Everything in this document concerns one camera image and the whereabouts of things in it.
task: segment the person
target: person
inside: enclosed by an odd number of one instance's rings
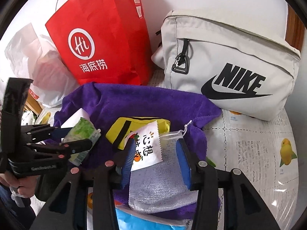
[[[12,173],[6,171],[0,174],[0,200],[4,209],[7,212],[7,218],[14,221],[14,225],[19,226],[19,229],[30,229],[34,219],[35,213],[31,206],[20,208],[11,198],[10,186],[18,188],[18,193],[25,198],[30,198],[34,195],[37,176],[29,176],[17,179]]]

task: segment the silver rivet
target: silver rivet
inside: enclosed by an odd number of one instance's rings
[[[241,175],[241,170],[239,170],[239,169],[234,169],[233,171],[232,171],[235,175]]]
[[[79,172],[79,168],[77,168],[77,167],[74,167],[70,170],[70,173],[72,173],[72,174],[77,174],[78,172]]]
[[[107,166],[107,167],[112,167],[114,165],[114,162],[113,161],[106,161],[105,162],[105,166]]]
[[[207,167],[208,164],[205,161],[199,161],[198,165],[201,166],[201,167]]]

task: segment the white circle logo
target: white circle logo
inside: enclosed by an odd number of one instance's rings
[[[94,56],[95,44],[93,38],[82,28],[72,30],[68,36],[68,45],[72,53],[82,60]]]

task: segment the nike swoosh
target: nike swoosh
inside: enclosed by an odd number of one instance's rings
[[[208,80],[201,88],[201,93],[205,95],[208,99],[221,100],[221,99],[236,99],[236,98],[257,98],[270,96],[272,94],[239,94],[239,93],[224,93],[218,92],[213,89],[212,82],[216,76]]]

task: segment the dark pants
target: dark pants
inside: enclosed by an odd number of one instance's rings
[[[6,209],[13,215],[13,217],[26,229],[30,229],[34,219],[35,213],[31,206],[19,208],[15,201],[11,198],[11,191],[5,186],[0,186],[0,198]]]

